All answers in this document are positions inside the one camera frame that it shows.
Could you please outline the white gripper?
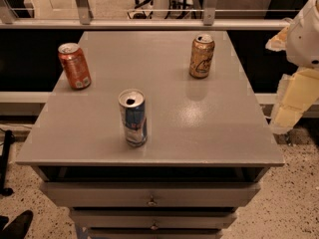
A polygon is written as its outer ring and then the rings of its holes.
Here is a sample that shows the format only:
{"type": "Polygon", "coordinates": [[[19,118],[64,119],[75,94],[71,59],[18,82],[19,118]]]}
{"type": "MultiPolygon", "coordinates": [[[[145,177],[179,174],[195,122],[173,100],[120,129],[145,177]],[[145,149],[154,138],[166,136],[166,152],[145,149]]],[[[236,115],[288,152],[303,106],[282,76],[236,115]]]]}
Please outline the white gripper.
{"type": "Polygon", "coordinates": [[[286,50],[287,60],[299,67],[292,76],[284,74],[277,88],[270,128],[286,134],[319,99],[319,11],[318,0],[308,0],[289,27],[269,39],[265,48],[286,50]]]}

